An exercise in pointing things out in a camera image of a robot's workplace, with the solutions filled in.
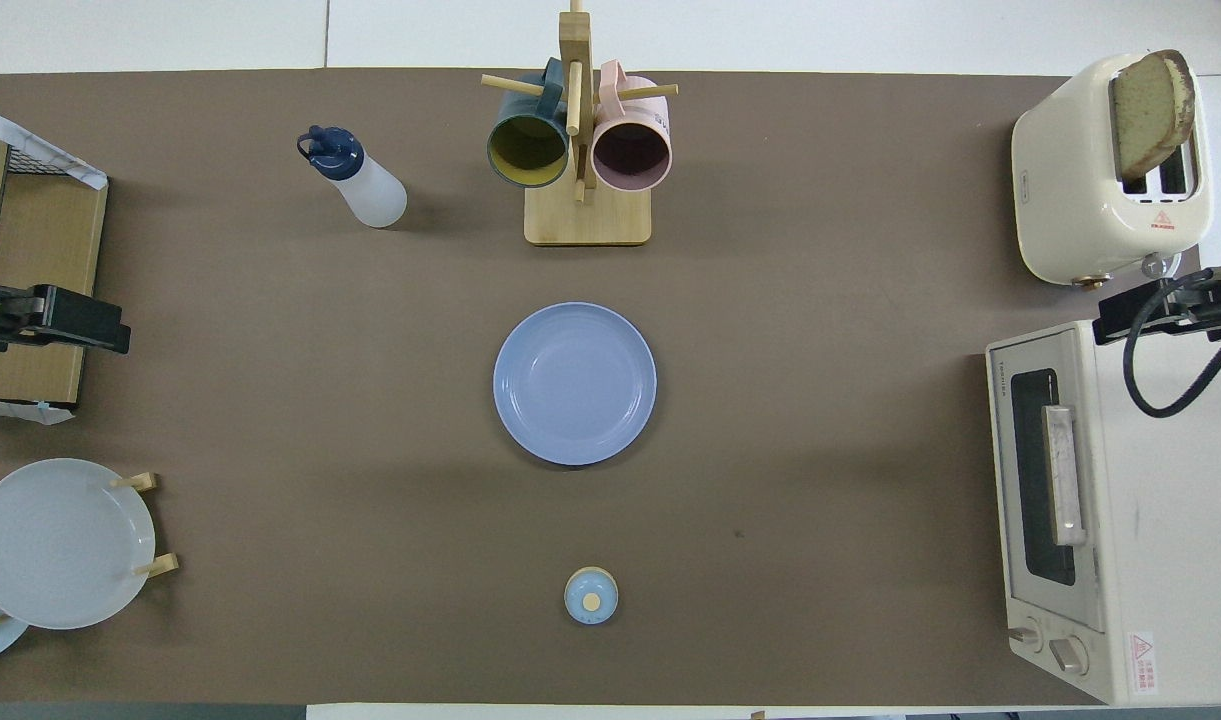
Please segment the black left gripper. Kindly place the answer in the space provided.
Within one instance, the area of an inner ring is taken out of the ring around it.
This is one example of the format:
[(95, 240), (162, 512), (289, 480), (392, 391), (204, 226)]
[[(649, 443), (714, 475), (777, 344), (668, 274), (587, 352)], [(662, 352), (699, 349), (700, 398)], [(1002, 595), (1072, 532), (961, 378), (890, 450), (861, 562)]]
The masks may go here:
[(122, 323), (122, 311), (118, 305), (54, 284), (35, 284), (31, 290), (0, 286), (0, 351), (10, 345), (39, 345), (34, 334), (24, 333), (31, 315), (31, 331), (48, 342), (125, 355), (131, 329)]

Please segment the toasted bread slice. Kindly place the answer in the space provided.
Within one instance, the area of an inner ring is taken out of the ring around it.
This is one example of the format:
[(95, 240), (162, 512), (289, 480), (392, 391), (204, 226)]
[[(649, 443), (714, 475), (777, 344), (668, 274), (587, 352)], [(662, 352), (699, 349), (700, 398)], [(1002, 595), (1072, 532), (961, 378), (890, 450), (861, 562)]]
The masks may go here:
[(1136, 182), (1190, 140), (1197, 90), (1186, 56), (1148, 52), (1110, 82), (1118, 178)]

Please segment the translucent squeeze bottle navy cap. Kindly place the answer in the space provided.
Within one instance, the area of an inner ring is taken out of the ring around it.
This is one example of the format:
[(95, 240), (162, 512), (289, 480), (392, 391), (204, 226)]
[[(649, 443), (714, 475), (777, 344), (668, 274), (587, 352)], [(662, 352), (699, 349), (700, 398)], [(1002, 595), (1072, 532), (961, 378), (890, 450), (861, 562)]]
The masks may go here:
[(349, 129), (310, 126), (295, 138), (295, 150), (339, 192), (361, 225), (389, 228), (405, 214), (405, 185), (374, 160)]

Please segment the periwinkle blue dinner plate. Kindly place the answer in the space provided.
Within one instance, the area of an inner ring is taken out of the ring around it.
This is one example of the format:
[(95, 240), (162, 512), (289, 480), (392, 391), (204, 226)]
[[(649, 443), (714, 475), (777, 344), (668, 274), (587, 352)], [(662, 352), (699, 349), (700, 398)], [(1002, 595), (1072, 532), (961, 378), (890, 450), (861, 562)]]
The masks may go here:
[(505, 336), (492, 370), (502, 427), (546, 463), (589, 466), (632, 445), (659, 397), (645, 336), (592, 301), (560, 301)]

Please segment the white paper with blue tape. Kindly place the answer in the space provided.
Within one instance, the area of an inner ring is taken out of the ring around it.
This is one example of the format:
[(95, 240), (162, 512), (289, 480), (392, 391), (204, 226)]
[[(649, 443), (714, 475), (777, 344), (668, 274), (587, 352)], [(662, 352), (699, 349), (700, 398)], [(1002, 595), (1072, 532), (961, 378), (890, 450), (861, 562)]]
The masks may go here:
[(74, 419), (74, 411), (49, 404), (49, 401), (0, 400), (0, 416), (34, 421), (34, 423), (44, 425), (44, 427), (51, 427), (54, 423), (62, 423), (62, 421)]

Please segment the cream two-slot toaster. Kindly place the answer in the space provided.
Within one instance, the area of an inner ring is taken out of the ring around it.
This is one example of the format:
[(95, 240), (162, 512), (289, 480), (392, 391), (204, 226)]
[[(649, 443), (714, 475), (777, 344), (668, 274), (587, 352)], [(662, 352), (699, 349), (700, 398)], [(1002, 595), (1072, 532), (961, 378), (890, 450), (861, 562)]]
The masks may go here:
[(1212, 225), (1201, 99), (1190, 140), (1144, 178), (1118, 178), (1110, 82), (1147, 52), (1107, 56), (1013, 123), (1013, 218), (1035, 278), (1092, 290), (1139, 268), (1172, 275)]

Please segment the white checkered cloth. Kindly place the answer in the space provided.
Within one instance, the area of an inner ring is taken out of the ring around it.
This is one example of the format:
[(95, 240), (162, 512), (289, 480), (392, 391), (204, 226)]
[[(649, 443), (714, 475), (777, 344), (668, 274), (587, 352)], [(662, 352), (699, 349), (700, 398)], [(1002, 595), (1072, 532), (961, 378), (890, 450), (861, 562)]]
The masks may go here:
[(9, 146), (7, 168), (12, 173), (57, 176), (67, 175), (89, 185), (93, 190), (107, 187), (107, 175), (93, 167), (81, 157), (53, 145), (40, 135), (22, 128), (20, 124), (1, 117), (0, 142)]

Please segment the white toaster oven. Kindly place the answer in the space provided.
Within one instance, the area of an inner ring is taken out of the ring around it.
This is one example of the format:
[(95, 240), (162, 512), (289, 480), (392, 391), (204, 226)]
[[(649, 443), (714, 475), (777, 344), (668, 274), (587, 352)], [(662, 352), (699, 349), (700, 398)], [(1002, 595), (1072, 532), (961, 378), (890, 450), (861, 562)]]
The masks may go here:
[(987, 347), (1009, 648), (1107, 705), (1221, 705), (1221, 372), (1153, 419), (1123, 351)]

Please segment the brown table mat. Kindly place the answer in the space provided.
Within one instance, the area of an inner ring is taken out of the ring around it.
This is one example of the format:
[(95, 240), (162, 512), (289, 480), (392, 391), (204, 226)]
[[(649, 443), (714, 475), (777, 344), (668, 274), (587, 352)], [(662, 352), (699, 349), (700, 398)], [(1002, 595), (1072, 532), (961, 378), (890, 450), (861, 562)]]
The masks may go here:
[[(1013, 657), (982, 351), (1084, 319), (1027, 273), (1013, 120), (1059, 79), (665, 73), (676, 161), (636, 249), (537, 249), (487, 168), (479, 70), (0, 76), (0, 113), (110, 176), (93, 351), (46, 456), (158, 471), (179, 570), (0, 657), (0, 700), (1082, 705)], [(361, 225), (295, 150), (349, 129), (407, 188)], [(529, 314), (654, 351), (632, 445), (505, 432)], [(567, 580), (615, 578), (607, 624)]]

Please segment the dark teal mug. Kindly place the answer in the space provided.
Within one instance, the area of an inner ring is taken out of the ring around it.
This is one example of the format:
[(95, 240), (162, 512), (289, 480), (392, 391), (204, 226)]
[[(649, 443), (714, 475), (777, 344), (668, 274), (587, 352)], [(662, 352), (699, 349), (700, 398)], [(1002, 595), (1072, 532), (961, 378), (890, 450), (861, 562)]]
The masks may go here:
[(488, 164), (505, 181), (537, 188), (554, 183), (569, 164), (565, 67), (549, 59), (540, 73), (520, 81), (537, 85), (538, 95), (508, 90), (486, 142)]

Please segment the wooden mug tree stand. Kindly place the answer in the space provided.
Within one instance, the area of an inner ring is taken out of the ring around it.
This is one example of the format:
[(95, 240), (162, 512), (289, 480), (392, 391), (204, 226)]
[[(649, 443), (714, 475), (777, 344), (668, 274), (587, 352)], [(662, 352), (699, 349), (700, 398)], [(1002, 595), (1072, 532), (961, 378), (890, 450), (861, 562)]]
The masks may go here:
[[(568, 0), (559, 15), (559, 54), (564, 63), (569, 164), (554, 183), (524, 188), (524, 237), (534, 247), (639, 247), (652, 234), (651, 190), (619, 192), (600, 181), (592, 167), (591, 140), (598, 105), (597, 67), (591, 51), (591, 15), (582, 0)], [(520, 79), (482, 76), (482, 85), (538, 95)], [(623, 99), (678, 95), (678, 85), (619, 92)]]

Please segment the pink ribbed mug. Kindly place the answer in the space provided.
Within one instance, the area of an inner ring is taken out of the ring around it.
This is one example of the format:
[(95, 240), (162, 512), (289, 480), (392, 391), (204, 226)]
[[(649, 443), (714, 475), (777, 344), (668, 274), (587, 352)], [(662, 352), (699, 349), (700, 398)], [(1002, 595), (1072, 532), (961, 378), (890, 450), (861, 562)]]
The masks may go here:
[(665, 96), (619, 96), (619, 92), (656, 87), (648, 78), (628, 76), (618, 59), (601, 65), (592, 167), (614, 190), (647, 192), (670, 172), (672, 123)]

